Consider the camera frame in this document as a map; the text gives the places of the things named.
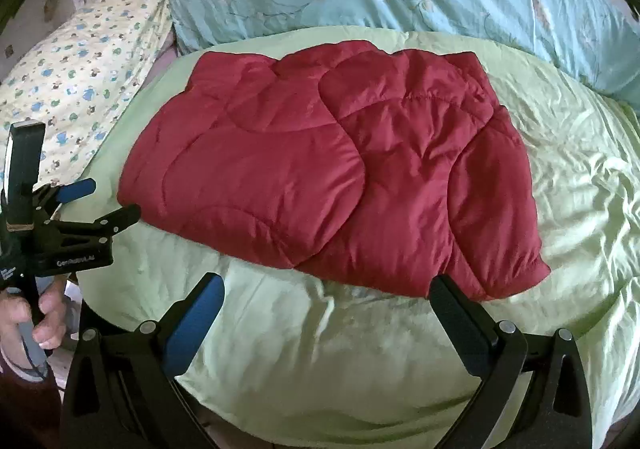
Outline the red sleeved left forearm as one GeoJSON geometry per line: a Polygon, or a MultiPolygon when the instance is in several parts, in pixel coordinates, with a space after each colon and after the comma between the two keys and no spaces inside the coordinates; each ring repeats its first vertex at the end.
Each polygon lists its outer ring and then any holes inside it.
{"type": "Polygon", "coordinates": [[[1,353],[1,447],[61,448],[62,400],[49,367],[44,377],[1,353]]]}

